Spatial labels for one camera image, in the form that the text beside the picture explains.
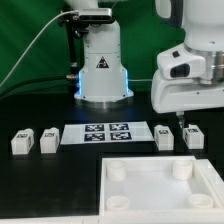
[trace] white paper sheet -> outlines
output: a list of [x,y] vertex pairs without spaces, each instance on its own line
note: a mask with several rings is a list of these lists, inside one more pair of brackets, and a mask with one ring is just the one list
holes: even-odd
[[65,125],[61,144],[132,141],[154,141],[145,121]]

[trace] small white cube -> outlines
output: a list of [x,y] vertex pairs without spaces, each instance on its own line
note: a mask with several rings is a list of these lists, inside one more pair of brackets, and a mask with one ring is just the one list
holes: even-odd
[[44,130],[40,139],[41,153],[56,153],[59,145],[59,130],[51,128]]
[[157,125],[154,128],[154,138],[159,151],[173,150],[174,137],[169,127]]
[[183,139],[189,149],[203,149],[204,135],[197,125],[189,125],[183,129]]
[[13,155],[26,155],[34,144],[32,129],[20,130],[11,141]]

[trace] black table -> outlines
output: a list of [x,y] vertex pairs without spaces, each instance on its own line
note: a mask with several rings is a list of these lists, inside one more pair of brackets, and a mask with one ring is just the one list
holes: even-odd
[[[186,112],[186,122],[205,134],[203,150],[188,150],[174,113],[157,114],[150,96],[135,93],[134,103],[108,111],[73,104],[67,94],[18,95],[0,102],[0,217],[97,215],[101,161],[104,157],[195,155],[208,158],[224,177],[224,110]],[[175,137],[172,152],[159,152],[155,142],[60,145],[56,154],[41,154],[44,129],[65,124],[147,121],[170,127]],[[18,130],[31,128],[35,144],[28,155],[14,156],[11,140]]]

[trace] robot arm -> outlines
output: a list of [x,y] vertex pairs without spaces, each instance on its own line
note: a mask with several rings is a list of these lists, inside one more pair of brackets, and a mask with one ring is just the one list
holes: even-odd
[[79,72],[75,102],[93,108],[126,104],[133,96],[127,70],[121,64],[120,26],[112,10],[98,8],[97,0],[65,0],[76,11],[69,18],[83,37],[85,64]]
[[159,113],[223,107],[223,0],[155,0],[158,15],[185,30],[183,44],[157,57],[152,104]]

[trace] white tray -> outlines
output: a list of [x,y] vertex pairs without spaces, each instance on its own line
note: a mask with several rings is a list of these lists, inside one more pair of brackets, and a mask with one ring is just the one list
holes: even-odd
[[[127,176],[120,182],[109,180],[107,175],[107,164],[116,160],[123,161],[126,166]],[[193,162],[190,180],[178,180],[173,176],[173,163],[177,160]],[[193,194],[211,197],[213,208],[191,208],[189,197]],[[108,209],[107,200],[114,196],[127,198],[129,207]],[[208,160],[195,157],[103,159],[100,215],[104,223],[119,223],[121,219],[122,223],[129,224],[224,223],[224,183]]]

